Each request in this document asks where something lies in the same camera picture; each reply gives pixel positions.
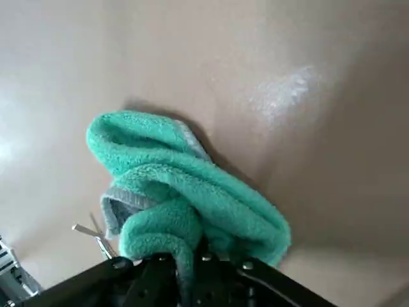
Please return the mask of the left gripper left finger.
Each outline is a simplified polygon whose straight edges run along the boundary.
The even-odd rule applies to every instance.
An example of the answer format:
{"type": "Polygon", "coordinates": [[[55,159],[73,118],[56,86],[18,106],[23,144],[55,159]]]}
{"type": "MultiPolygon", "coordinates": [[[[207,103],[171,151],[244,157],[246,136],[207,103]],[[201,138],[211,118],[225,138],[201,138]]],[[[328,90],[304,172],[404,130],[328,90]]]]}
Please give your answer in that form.
{"type": "Polygon", "coordinates": [[[25,307],[178,306],[174,260],[155,255],[134,264],[124,257],[106,260],[41,294],[19,303],[25,307]]]}

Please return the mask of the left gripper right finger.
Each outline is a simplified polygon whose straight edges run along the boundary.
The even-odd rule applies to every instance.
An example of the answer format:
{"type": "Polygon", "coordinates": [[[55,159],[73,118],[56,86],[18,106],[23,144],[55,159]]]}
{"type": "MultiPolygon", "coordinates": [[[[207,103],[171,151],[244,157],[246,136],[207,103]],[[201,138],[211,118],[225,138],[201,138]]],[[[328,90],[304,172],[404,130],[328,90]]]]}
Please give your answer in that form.
{"type": "Polygon", "coordinates": [[[191,298],[192,306],[335,306],[260,260],[231,262],[210,252],[195,256],[191,298]]]}

